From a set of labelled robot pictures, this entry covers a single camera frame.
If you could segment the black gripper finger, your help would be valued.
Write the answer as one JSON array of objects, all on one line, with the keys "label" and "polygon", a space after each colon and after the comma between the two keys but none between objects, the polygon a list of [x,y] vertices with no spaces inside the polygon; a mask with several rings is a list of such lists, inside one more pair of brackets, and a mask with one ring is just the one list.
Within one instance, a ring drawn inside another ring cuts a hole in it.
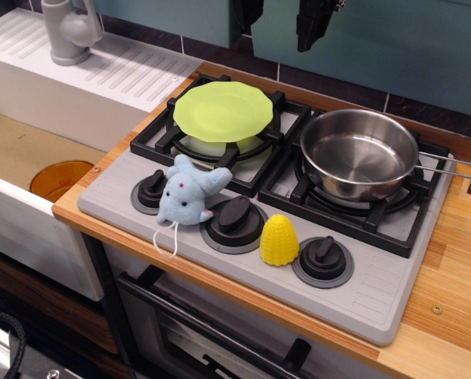
[{"label": "black gripper finger", "polygon": [[232,0],[237,24],[245,32],[252,32],[252,25],[263,15],[263,0]]},{"label": "black gripper finger", "polygon": [[344,6],[342,0],[300,0],[296,17],[298,52],[309,51],[326,34],[333,13]]}]

